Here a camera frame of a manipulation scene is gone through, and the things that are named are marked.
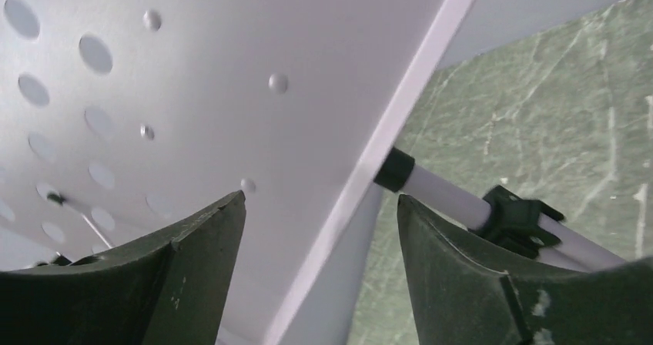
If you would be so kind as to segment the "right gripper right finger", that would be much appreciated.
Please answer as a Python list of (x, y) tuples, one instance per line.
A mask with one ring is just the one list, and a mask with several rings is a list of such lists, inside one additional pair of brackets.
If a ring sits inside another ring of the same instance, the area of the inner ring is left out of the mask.
[(590, 273), (529, 260), (402, 195), (397, 223), (422, 344), (650, 344), (652, 260)]

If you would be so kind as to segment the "white perforated music stand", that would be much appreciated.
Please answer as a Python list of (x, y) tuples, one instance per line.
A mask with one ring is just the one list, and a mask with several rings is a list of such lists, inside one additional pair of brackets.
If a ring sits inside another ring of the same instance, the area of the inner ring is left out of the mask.
[(72, 262), (241, 191), (214, 344), (347, 340), (435, 68), (614, 0), (1, 0), (1, 228)]

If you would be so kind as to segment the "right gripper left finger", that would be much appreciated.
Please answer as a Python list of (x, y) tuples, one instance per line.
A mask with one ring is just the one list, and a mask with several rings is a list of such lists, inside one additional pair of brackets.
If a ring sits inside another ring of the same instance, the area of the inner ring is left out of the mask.
[(1, 274), (3, 344), (214, 344), (246, 222), (237, 191), (67, 265)]

